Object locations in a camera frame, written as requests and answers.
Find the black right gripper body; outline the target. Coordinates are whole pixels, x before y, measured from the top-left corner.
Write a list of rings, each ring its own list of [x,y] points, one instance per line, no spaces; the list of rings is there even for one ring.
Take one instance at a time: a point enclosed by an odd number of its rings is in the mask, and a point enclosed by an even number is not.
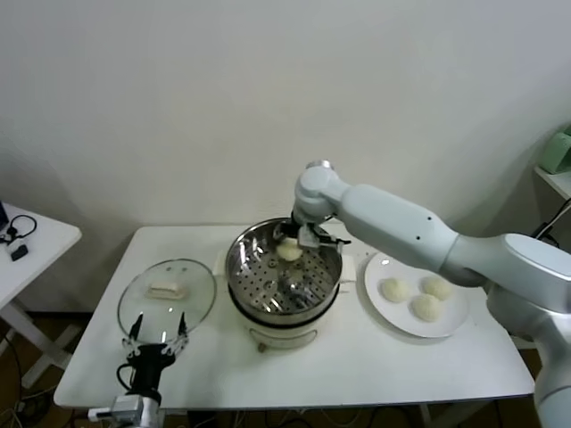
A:
[[[318,220],[318,217],[308,214],[306,211],[300,208],[292,209],[291,221],[298,228],[307,229],[308,231],[314,233],[316,226],[319,224]]]

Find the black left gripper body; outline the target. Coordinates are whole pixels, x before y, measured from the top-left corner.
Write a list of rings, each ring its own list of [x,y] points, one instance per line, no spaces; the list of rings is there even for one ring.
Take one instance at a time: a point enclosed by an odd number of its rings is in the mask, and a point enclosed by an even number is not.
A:
[[[141,396],[159,396],[161,372],[175,361],[175,352],[166,343],[141,345],[128,355],[128,364],[134,370],[128,391]]]

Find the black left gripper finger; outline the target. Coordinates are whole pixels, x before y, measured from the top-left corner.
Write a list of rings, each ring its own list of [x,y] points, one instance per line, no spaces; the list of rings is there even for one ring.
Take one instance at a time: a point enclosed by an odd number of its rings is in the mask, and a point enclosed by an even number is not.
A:
[[[127,357],[130,358],[137,354],[140,342],[138,336],[143,323],[144,314],[140,313],[135,323],[130,327],[128,336],[123,339],[123,349],[126,351]]]
[[[178,356],[188,344],[188,332],[186,325],[186,314],[182,312],[178,322],[177,335],[174,339],[165,342],[162,355]]]

